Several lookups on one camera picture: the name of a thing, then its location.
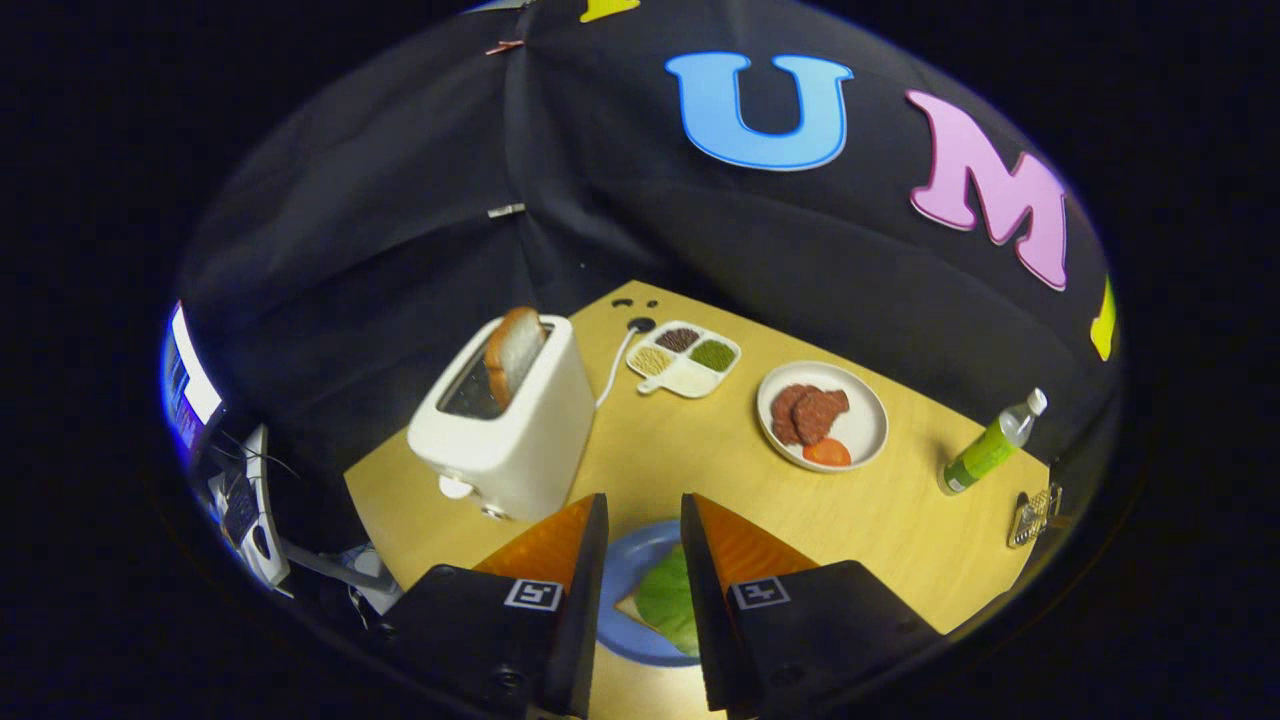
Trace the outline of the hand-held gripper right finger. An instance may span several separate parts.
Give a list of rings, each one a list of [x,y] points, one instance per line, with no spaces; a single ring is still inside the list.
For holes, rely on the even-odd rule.
[[[681,542],[707,702],[730,719],[846,719],[941,643],[860,562],[819,565],[701,495]]]

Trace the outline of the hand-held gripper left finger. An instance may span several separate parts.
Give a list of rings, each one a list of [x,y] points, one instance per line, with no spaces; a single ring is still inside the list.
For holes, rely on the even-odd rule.
[[[447,719],[585,719],[608,537],[589,495],[472,568],[428,570],[380,637]]]

